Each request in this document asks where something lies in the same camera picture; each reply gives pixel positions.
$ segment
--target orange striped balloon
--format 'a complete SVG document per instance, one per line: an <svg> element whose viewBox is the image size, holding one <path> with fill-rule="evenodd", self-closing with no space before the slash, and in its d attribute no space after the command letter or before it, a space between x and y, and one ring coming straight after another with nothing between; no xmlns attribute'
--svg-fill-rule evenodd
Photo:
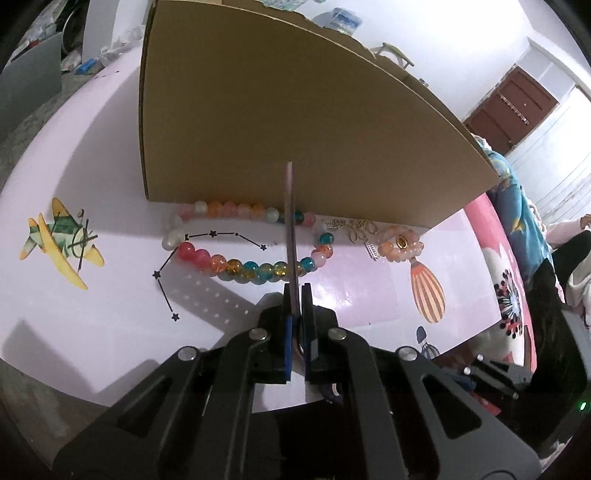
<svg viewBox="0 0 591 480"><path fill-rule="evenodd" d="M445 294L439 280L416 258L411 259L410 281L414 303L429 323L437 323L445 313Z"/></svg>

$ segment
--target door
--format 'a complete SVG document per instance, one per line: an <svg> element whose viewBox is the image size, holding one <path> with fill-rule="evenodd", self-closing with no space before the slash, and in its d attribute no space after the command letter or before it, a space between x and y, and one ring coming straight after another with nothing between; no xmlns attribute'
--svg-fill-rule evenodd
<svg viewBox="0 0 591 480"><path fill-rule="evenodd" d="M515 67L466 120L468 130L505 155L530 133L558 101L521 68Z"/></svg>
<svg viewBox="0 0 591 480"><path fill-rule="evenodd" d="M591 213L591 102L575 88L509 155L547 225Z"/></svg>

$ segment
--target hot air balloon illustration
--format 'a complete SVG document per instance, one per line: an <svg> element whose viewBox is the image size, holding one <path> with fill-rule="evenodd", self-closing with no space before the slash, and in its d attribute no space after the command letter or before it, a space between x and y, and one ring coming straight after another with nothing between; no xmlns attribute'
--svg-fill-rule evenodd
<svg viewBox="0 0 591 480"><path fill-rule="evenodd" d="M427 343L427 332L423 327L417 328L417 343L421 346L421 354L426 359L431 360L439 355L439 350Z"/></svg>
<svg viewBox="0 0 591 480"><path fill-rule="evenodd" d="M414 303L429 323L437 323L445 313L445 294L433 272L419 262L410 259L410 281Z"/></svg>

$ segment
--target green bead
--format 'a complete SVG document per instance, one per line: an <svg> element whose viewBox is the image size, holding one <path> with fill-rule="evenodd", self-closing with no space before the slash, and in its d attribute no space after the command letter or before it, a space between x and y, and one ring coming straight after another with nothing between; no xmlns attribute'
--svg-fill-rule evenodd
<svg viewBox="0 0 591 480"><path fill-rule="evenodd" d="M242 278L253 280L258 275L258 264L256 262L246 262L242 266Z"/></svg>
<svg viewBox="0 0 591 480"><path fill-rule="evenodd" d="M283 278L287 275L287 264L285 262L277 262L273 265L273 270L275 271L275 275Z"/></svg>
<svg viewBox="0 0 591 480"><path fill-rule="evenodd" d="M258 268L258 275L262 281L268 281L268 280L272 279L273 275L275 275L275 270L273 269L273 265L271 265L270 263L263 263Z"/></svg>
<svg viewBox="0 0 591 480"><path fill-rule="evenodd" d="M319 241L321 245L331 244L335 241L335 236L332 233L325 232L320 236Z"/></svg>
<svg viewBox="0 0 591 480"><path fill-rule="evenodd" d="M314 263L314 260L312 260L311 257L302 258L301 264L302 264L302 267L304 267L308 273L310 273L311 271L313 271L316 268L316 264Z"/></svg>
<svg viewBox="0 0 591 480"><path fill-rule="evenodd" d="M240 275L242 272L242 262L237 260L236 258L232 258L228 260L226 263L226 273L231 276L235 277L236 275Z"/></svg>
<svg viewBox="0 0 591 480"><path fill-rule="evenodd" d="M306 274L306 269L303 267L301 262L297 262L295 264L295 268L296 268L298 277L303 277Z"/></svg>

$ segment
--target brown door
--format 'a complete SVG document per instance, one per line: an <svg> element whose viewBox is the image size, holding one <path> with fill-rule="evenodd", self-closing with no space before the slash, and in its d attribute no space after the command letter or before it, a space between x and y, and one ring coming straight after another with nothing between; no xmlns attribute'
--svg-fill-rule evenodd
<svg viewBox="0 0 591 480"><path fill-rule="evenodd" d="M550 113L558 101L519 67L476 108L465 125L505 155Z"/></svg>

